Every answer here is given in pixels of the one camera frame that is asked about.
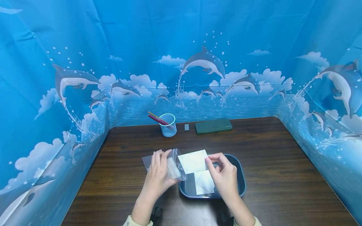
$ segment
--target colored pencil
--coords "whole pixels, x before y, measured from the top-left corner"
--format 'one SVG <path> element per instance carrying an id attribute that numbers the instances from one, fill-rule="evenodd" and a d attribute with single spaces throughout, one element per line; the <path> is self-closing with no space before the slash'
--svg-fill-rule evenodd
<path id="1" fill-rule="evenodd" d="M 153 117 L 157 118 L 158 120 L 160 120 L 161 122 L 165 123 L 165 125 L 169 125 L 168 122 L 166 122 L 165 120 L 163 120 L 162 118 L 158 117 L 157 115 L 153 114 L 152 112 L 148 112 L 150 115 L 152 115 Z"/>
<path id="2" fill-rule="evenodd" d="M 156 122 L 158 122 L 159 124 L 161 125 L 168 125 L 168 124 L 165 124 L 164 122 L 160 121 L 159 119 L 153 117 L 152 115 L 148 115 L 150 118 L 152 118 L 153 120 L 155 120 Z M 173 131 L 173 127 L 172 126 L 167 126 L 166 128 L 168 128 L 169 130 L 172 130 Z"/>

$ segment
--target light-colored sleeve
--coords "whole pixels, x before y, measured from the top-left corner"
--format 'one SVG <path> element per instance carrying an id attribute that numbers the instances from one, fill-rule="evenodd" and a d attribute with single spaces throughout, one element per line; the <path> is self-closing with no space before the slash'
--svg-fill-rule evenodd
<path id="1" fill-rule="evenodd" d="M 255 224 L 254 226 L 261 226 L 261 223 L 259 222 L 258 218 L 254 217 L 255 218 Z"/>
<path id="2" fill-rule="evenodd" d="M 129 215 L 129 216 L 127 217 L 126 222 L 123 224 L 123 226 L 142 226 L 142 225 L 139 225 L 139 224 L 135 223 L 135 222 L 132 220 L 131 216 Z M 147 225 L 145 225 L 145 226 L 153 226 L 153 222 L 150 221 L 150 223 L 147 224 Z"/>

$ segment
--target pencil cup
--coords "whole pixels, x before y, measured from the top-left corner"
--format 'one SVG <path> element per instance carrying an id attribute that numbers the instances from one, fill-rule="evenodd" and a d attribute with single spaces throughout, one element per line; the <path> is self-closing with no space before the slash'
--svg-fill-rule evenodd
<path id="1" fill-rule="evenodd" d="M 175 121 L 176 121 L 175 116 L 173 114 L 166 113 L 166 114 L 161 115 L 160 119 L 166 121 L 169 124 L 169 125 L 160 124 L 162 134 L 165 137 L 172 137 L 173 135 L 175 135 L 177 132 L 177 128 L 176 128 L 176 124 L 175 124 Z"/>

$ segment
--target dark blue tray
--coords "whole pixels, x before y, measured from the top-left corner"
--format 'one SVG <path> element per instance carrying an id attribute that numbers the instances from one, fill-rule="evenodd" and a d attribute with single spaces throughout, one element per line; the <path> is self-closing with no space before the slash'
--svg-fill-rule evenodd
<path id="1" fill-rule="evenodd" d="M 247 190 L 247 183 L 245 181 L 244 172 L 240 161 L 233 155 L 225 154 L 225 156 L 231 162 L 231 164 L 237 168 L 237 189 L 239 191 L 240 197 L 242 197 Z M 197 195 L 194 174 L 187 174 L 186 180 L 178 183 L 178 188 L 184 196 L 190 199 L 221 199 L 221 196 L 216 187 L 214 189 L 215 193 L 213 194 Z"/>

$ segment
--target blue backdrop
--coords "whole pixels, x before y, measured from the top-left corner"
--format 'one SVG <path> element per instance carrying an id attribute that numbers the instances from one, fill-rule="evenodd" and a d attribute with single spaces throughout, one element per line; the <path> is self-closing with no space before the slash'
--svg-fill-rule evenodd
<path id="1" fill-rule="evenodd" d="M 153 124 L 147 111 L 279 117 L 362 223 L 361 10 L 0 0 L 0 226 L 61 224 L 107 131 Z"/>

